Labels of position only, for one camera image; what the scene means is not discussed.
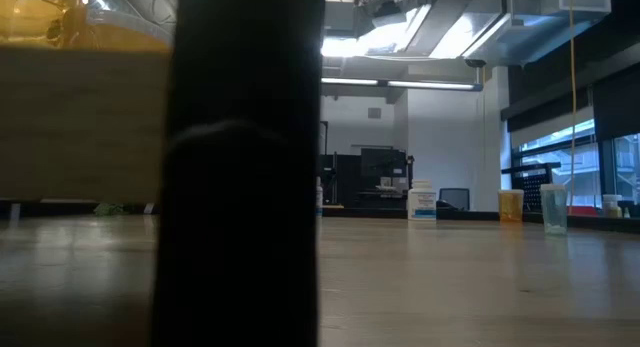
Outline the fluorescent ceiling light tube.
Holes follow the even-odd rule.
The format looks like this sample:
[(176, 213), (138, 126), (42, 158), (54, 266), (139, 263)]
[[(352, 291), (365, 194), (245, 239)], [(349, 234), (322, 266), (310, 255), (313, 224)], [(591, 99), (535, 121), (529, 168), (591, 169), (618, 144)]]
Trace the fluorescent ceiling light tube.
[(455, 83), (455, 82), (440, 82), (440, 81), (374, 80), (374, 79), (322, 77), (321, 82), (325, 85), (452, 90), (452, 91), (469, 91), (469, 92), (478, 92), (483, 89), (483, 85), (477, 84), (477, 83)]

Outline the black perforated rack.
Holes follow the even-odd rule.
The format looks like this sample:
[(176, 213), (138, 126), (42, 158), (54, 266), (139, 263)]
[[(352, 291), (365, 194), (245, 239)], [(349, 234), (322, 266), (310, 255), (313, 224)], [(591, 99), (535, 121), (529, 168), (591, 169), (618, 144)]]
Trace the black perforated rack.
[(560, 162), (536, 163), (502, 169), (503, 175), (509, 175), (513, 189), (524, 191), (524, 210), (541, 212), (540, 187), (553, 183), (553, 170), (561, 167)]

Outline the white lidded jar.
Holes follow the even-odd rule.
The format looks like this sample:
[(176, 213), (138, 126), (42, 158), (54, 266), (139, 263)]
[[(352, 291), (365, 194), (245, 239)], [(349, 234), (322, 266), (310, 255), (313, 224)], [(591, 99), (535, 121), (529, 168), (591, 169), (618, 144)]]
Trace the white lidded jar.
[(620, 195), (616, 194), (604, 194), (602, 196), (602, 210), (608, 218), (622, 218), (623, 211), (619, 206), (621, 200)]

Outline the black roller blind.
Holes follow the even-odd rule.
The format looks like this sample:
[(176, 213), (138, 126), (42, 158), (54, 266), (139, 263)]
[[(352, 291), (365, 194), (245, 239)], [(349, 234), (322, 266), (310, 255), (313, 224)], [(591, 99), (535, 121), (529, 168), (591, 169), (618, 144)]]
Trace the black roller blind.
[(598, 140), (640, 133), (640, 62), (597, 81), (593, 97)]

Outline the black mesh office chair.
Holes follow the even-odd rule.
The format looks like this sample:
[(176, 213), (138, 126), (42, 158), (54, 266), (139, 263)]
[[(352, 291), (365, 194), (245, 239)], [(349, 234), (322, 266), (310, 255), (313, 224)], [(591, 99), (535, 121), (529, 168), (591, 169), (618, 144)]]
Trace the black mesh office chair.
[(442, 210), (469, 211), (471, 207), (468, 188), (441, 188), (437, 208)]

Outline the black workstation with monitors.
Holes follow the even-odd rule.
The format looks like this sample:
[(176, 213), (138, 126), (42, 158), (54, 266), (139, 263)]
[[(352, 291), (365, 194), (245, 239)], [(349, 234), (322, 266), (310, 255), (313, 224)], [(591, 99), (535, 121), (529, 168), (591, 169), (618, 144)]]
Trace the black workstation with monitors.
[(318, 177), (323, 208), (407, 208), (415, 159), (393, 147), (364, 146), (355, 154), (329, 151), (329, 123), (320, 123)]

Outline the bright ceiling light panel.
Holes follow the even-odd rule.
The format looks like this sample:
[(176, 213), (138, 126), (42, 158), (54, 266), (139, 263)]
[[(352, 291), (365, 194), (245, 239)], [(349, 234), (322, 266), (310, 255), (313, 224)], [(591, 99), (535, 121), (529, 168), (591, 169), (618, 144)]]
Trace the bright ceiling light panel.
[(423, 5), (405, 13), (406, 21), (375, 27), (361, 37), (325, 37), (323, 57), (356, 57), (372, 54), (393, 54), (404, 51), (421, 27), (430, 5)]

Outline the clear greenish plastic cup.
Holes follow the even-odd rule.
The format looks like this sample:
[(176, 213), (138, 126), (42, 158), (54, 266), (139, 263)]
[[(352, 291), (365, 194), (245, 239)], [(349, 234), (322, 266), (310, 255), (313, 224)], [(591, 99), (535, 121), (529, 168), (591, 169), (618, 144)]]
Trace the clear greenish plastic cup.
[(546, 234), (567, 234), (567, 191), (562, 184), (540, 186), (541, 209)]

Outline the green succulent plant in pot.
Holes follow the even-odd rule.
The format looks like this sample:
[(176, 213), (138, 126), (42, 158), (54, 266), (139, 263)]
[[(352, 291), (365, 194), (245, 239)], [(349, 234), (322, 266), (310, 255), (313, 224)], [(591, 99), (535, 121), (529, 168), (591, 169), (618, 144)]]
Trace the green succulent plant in pot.
[(94, 214), (99, 217), (126, 215), (127, 211), (123, 204), (99, 203), (94, 208)]

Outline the black aluminium table frame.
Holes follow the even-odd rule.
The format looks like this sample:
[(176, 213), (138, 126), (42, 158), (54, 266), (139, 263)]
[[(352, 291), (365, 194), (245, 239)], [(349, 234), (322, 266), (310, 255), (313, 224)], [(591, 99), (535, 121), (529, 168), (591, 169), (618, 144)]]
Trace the black aluminium table frame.
[[(0, 200), (0, 220), (7, 220), (11, 212), (19, 208), (19, 217), (59, 217), (93, 214), (98, 203), (83, 202), (26, 202)], [(406, 212), (398, 209), (368, 208), (325, 208), (325, 217), (338, 218), (373, 218), (373, 219), (406, 219)], [(438, 211), (438, 220), (448, 221), (498, 221), (497, 212), (461, 212)], [(574, 216), (567, 219), (568, 227), (573, 229), (589, 229), (603, 232), (616, 232), (640, 235), (640, 219), (609, 218), (596, 216)]]

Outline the silver ceiling air duct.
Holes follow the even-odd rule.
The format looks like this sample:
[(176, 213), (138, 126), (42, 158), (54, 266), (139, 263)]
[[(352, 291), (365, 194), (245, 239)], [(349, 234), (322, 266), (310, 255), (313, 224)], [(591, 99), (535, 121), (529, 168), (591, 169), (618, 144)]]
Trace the silver ceiling air duct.
[(612, 11), (612, 0), (419, 1), (401, 52), (497, 65), (534, 62)]

